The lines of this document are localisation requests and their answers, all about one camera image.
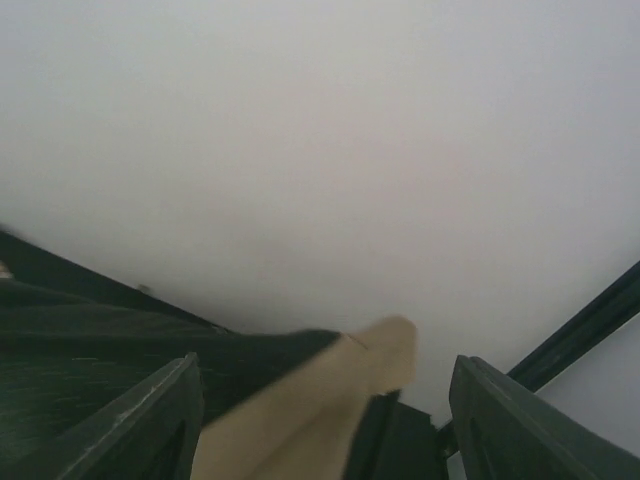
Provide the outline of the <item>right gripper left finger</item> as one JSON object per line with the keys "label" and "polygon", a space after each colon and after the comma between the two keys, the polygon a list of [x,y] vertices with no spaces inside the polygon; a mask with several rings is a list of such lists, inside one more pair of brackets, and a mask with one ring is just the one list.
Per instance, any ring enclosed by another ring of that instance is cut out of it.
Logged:
{"label": "right gripper left finger", "polygon": [[170,361],[65,432],[56,479],[187,479],[203,415],[197,355]]}

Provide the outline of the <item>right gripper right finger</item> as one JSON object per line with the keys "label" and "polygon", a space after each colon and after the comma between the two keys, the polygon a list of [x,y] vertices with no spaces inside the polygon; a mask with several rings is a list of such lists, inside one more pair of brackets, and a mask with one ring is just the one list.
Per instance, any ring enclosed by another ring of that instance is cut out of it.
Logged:
{"label": "right gripper right finger", "polygon": [[585,429],[478,357],[456,359],[449,402],[468,479],[595,479]]}

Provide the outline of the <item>beige fabric pet tent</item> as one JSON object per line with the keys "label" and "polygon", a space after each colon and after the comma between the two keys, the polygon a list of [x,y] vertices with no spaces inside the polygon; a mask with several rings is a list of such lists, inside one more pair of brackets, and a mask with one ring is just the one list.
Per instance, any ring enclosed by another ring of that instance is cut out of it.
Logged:
{"label": "beige fabric pet tent", "polygon": [[65,432],[170,361],[198,358],[187,479],[374,479],[414,377],[415,325],[240,334],[1,237],[1,475],[56,479]]}

